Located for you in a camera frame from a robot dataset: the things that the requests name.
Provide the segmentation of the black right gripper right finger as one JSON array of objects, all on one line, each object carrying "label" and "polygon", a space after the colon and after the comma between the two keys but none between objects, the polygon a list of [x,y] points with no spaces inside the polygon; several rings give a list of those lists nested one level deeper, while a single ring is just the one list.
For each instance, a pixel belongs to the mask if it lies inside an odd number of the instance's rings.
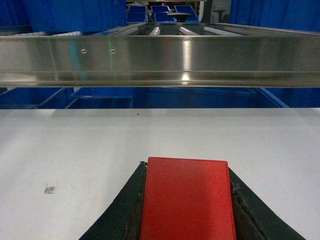
[{"label": "black right gripper right finger", "polygon": [[303,240],[278,217],[231,169],[232,206],[238,240]]}]

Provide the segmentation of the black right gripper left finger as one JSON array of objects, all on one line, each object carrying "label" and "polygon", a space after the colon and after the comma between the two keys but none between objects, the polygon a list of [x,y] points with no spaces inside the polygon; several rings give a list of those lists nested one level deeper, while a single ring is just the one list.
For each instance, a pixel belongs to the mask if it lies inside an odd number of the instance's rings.
[{"label": "black right gripper left finger", "polygon": [[141,232],[147,163],[141,161],[110,206],[81,240],[138,240]]}]

